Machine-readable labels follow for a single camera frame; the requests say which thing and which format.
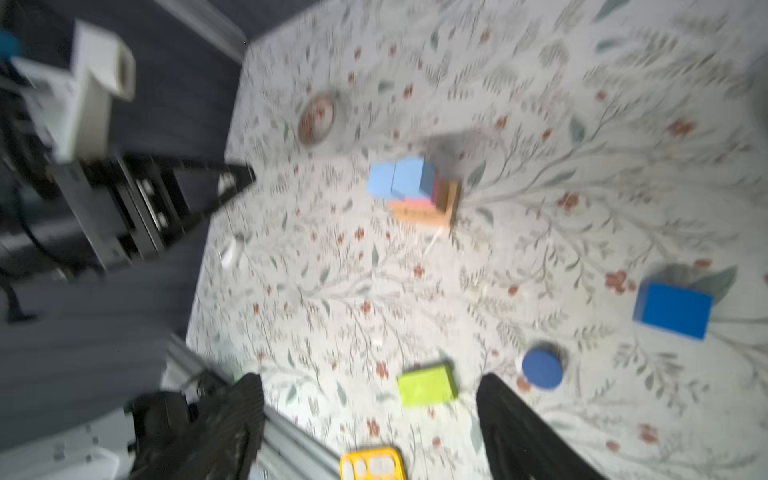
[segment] blue cube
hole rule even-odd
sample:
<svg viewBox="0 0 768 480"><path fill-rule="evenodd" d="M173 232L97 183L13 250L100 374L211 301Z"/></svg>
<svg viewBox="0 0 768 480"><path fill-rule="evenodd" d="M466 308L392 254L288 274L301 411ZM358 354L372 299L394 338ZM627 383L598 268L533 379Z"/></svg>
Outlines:
<svg viewBox="0 0 768 480"><path fill-rule="evenodd" d="M703 339L710 321L712 296L665 283L642 286L635 319L646 325Z"/></svg>
<svg viewBox="0 0 768 480"><path fill-rule="evenodd" d="M435 167L424 157L407 157L397 162L392 179L392 192L402 199L432 200Z"/></svg>
<svg viewBox="0 0 768 480"><path fill-rule="evenodd" d="M395 164L374 164L368 176L368 193L384 200L402 200L392 192Z"/></svg>

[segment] blue disc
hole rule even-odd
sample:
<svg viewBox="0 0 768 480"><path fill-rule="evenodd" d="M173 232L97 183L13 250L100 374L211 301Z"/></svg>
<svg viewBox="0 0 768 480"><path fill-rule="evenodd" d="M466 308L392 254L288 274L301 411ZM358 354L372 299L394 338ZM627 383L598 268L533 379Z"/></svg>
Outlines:
<svg viewBox="0 0 768 480"><path fill-rule="evenodd" d="M546 350L533 349L523 358L523 373L530 383L543 389L553 389L563 381L560 359Z"/></svg>

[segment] yellow plastic object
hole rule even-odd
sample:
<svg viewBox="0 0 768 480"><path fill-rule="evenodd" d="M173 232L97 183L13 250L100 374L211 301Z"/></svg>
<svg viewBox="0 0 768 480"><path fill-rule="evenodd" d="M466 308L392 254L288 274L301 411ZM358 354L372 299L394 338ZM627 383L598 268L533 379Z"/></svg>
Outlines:
<svg viewBox="0 0 768 480"><path fill-rule="evenodd" d="M406 480L402 458L392 447L342 455L341 480Z"/></svg>
<svg viewBox="0 0 768 480"><path fill-rule="evenodd" d="M447 364L404 373L397 379L400 400L406 407L446 403L458 396L453 372Z"/></svg>

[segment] black cable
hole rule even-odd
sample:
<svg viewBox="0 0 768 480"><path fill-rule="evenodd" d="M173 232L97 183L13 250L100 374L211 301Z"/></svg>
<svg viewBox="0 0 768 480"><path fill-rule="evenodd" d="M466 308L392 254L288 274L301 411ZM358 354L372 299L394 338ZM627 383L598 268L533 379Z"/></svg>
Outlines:
<svg viewBox="0 0 768 480"><path fill-rule="evenodd" d="M96 272L101 272L101 268L98 265L94 265L88 262L78 262L78 261L71 261L68 259L61 258L58 255L53 254L50 250L45 248L45 246L40 243L38 238L35 236L34 233L32 233L32 230L29 228L29 224L27 223L27 220L24 215L24 207L22 206L22 197L18 192L18 185L13 187L13 202L15 207L15 213L16 213L16 221L18 222L18 225L22 228L24 233L26 233L27 237L29 238L29 241L32 242L33 245L42 253L45 255L50 261L53 263L56 263L61 268L65 268L66 270L70 270L74 275L77 275L81 273L83 270L86 269L92 269Z"/></svg>
<svg viewBox="0 0 768 480"><path fill-rule="evenodd" d="M8 299L8 315L5 317L8 323L28 322L37 318L36 315L24 313L13 285L3 276L0 276L0 288L5 291L5 297Z"/></svg>

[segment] leaf pattern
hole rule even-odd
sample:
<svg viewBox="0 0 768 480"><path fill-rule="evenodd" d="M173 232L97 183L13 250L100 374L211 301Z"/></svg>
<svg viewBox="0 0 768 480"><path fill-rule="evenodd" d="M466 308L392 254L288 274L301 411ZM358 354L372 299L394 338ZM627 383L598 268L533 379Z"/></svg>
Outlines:
<svg viewBox="0 0 768 480"><path fill-rule="evenodd" d="M603 53L612 48L620 47L624 44L623 38L606 38L600 40L597 45L594 46L595 53Z"/></svg>
<svg viewBox="0 0 768 480"><path fill-rule="evenodd" d="M705 276L690 285L692 290L708 293L712 296L713 304L717 305L728 294L730 288L736 282L739 273L738 266L732 266L722 272Z"/></svg>
<svg viewBox="0 0 768 480"><path fill-rule="evenodd" d="M481 217L485 218L485 221L487 221L491 226L493 226L493 213L489 209L485 207L480 207L475 211L479 213Z"/></svg>
<svg viewBox="0 0 768 480"><path fill-rule="evenodd" d="M571 123L568 124L568 130L571 132L571 141L575 144L580 144L584 141L584 136L587 134L587 128L576 117L571 117Z"/></svg>
<svg viewBox="0 0 768 480"><path fill-rule="evenodd" d="M609 16L616 8L623 7L630 0L605 0L605 3L600 7L600 11L595 15L594 20L599 22L603 18Z"/></svg>
<svg viewBox="0 0 768 480"><path fill-rule="evenodd" d="M467 185L469 187L477 187L478 184L480 184L480 180L482 180L482 176L485 173L485 162L483 162L479 167L475 168L474 171L467 177Z"/></svg>
<svg viewBox="0 0 768 480"><path fill-rule="evenodd" d="M258 372L334 451L399 447L411 480L488 476L489 372L606 478L762 478L756 5L328 0L263 36L225 152L259 181L210 221L187 343ZM300 112L325 90L339 115L307 147ZM371 164L413 154L462 181L451 230L401 225L366 193ZM632 322L657 278L719 302L702 343ZM542 340L567 358L554 391L518 371ZM398 377L436 362L458 400L404 410Z"/></svg>

